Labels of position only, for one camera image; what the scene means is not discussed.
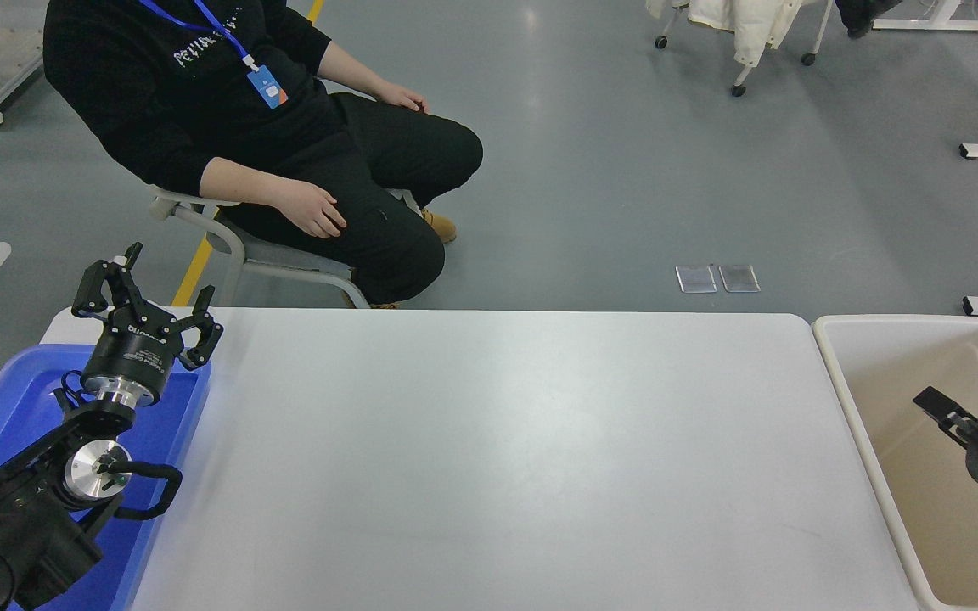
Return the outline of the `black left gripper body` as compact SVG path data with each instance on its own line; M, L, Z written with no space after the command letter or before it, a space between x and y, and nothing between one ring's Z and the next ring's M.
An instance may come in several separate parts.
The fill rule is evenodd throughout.
M84 370L82 387L89 394L113 378L128 380L144 389L144 397L159 398L171 376L177 355L174 343L162 329L171 324L171 313L155 308L139 323L127 308L117 308L105 321Z

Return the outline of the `person's right hand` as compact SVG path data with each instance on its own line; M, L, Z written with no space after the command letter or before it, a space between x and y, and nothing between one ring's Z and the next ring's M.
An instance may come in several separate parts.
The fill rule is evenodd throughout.
M348 227L348 221L337 209L337 198L310 182L279 179L269 205L315 238L338 238Z

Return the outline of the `person's left hand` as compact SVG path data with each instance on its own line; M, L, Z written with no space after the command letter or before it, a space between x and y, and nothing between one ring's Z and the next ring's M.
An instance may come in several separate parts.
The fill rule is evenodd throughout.
M377 82L369 96L378 102L383 102L383 104L411 109L414 112L422 113L422 115L427 115L430 112L430 105L423 94L408 87L397 85L395 82Z

